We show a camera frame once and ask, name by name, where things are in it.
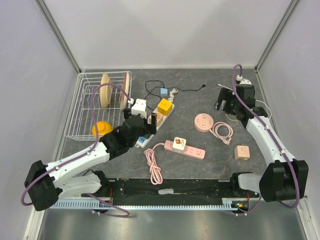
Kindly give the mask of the yellow cube socket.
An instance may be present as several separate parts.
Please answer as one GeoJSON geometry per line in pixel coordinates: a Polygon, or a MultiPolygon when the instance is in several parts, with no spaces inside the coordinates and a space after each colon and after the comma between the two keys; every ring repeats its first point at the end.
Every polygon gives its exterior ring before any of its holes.
{"type": "Polygon", "coordinates": [[[163,116],[168,116],[172,111],[173,103],[165,98],[163,98],[157,105],[157,111],[163,116]]]}

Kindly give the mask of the blue charger adapter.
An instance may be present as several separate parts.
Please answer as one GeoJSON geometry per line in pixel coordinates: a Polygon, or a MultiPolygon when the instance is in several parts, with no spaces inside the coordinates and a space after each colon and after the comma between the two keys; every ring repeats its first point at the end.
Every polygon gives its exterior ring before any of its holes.
{"type": "Polygon", "coordinates": [[[160,96],[161,96],[162,98],[168,96],[168,89],[161,87],[161,88],[160,88],[160,96]]]}

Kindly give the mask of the pink long power strip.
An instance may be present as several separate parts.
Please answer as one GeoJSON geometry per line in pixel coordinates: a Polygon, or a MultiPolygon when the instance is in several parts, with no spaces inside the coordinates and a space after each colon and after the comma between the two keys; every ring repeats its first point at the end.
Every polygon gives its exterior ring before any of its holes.
{"type": "Polygon", "coordinates": [[[166,140],[164,143],[164,149],[170,152],[174,152],[177,154],[181,154],[181,155],[199,159],[199,160],[203,160],[205,158],[206,151],[203,149],[187,145],[184,149],[184,152],[177,152],[177,151],[174,151],[173,149],[173,143],[174,143],[173,141],[166,140]]]}

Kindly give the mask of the pink cube socket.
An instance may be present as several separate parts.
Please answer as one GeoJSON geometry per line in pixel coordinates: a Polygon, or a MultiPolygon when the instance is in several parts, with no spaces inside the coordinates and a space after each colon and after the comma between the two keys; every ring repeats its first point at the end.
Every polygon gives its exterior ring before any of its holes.
{"type": "Polygon", "coordinates": [[[246,145],[237,145],[234,149],[234,158],[238,161],[246,161],[250,158],[250,148],[246,145]]]}

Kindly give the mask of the beige wooden cube socket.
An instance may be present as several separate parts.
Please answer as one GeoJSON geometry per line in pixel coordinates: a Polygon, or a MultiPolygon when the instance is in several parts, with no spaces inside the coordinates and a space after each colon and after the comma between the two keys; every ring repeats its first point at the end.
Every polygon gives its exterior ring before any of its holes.
{"type": "Polygon", "coordinates": [[[164,119],[164,115],[161,114],[160,112],[156,112],[156,126],[158,127],[164,119]]]}

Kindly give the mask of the white cube socket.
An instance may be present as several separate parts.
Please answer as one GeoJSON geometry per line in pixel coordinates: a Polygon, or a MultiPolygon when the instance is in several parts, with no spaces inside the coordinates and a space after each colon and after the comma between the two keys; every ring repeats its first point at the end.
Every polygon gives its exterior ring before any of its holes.
{"type": "Polygon", "coordinates": [[[186,149],[187,140],[181,137],[175,137],[172,144],[172,150],[176,153],[183,154],[186,149]]]}

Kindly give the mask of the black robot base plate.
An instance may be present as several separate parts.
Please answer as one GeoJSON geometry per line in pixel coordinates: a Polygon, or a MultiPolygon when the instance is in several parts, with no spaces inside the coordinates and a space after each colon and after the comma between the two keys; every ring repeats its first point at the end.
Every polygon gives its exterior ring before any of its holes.
{"type": "Polygon", "coordinates": [[[93,194],[111,198],[114,205],[127,204],[219,204],[222,199],[255,199],[250,190],[236,189],[229,180],[165,179],[154,185],[150,179],[110,178],[93,194]]]}

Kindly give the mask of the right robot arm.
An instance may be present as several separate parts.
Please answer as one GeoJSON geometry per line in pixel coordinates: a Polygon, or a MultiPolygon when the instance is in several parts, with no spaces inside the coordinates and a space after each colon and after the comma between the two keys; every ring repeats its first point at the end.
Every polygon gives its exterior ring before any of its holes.
{"type": "Polygon", "coordinates": [[[271,127],[266,110],[256,106],[255,87],[238,84],[235,90],[222,88],[214,108],[236,116],[252,135],[266,162],[262,175],[253,172],[233,173],[230,193],[240,197],[248,190],[260,194],[266,202],[298,202],[302,199],[308,178],[308,164],[305,160],[297,160],[284,147],[271,127]]]}

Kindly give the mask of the pink round power socket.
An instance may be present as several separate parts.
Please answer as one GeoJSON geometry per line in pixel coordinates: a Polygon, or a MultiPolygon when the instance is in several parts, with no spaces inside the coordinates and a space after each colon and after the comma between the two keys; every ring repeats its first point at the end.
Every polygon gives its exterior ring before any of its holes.
{"type": "Polygon", "coordinates": [[[200,113],[194,119],[194,127],[202,133],[209,132],[214,126],[214,119],[207,113],[200,113]]]}

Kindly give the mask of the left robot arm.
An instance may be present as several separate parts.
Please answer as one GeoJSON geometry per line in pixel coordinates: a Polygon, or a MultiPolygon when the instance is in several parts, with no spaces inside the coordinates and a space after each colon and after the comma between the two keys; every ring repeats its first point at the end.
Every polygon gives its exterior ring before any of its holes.
{"type": "Polygon", "coordinates": [[[151,114],[148,120],[141,114],[134,115],[128,108],[124,111],[125,120],[121,126],[97,139],[94,144],[61,160],[44,164],[34,162],[24,181],[25,190],[21,197],[24,206],[31,205],[36,211],[53,206],[58,199],[72,194],[97,194],[106,196],[110,191],[108,179],[101,173],[89,177],[77,175],[95,165],[113,160],[133,148],[139,137],[157,132],[157,115],[151,114]],[[25,202],[28,195],[31,202],[25,202]]]}

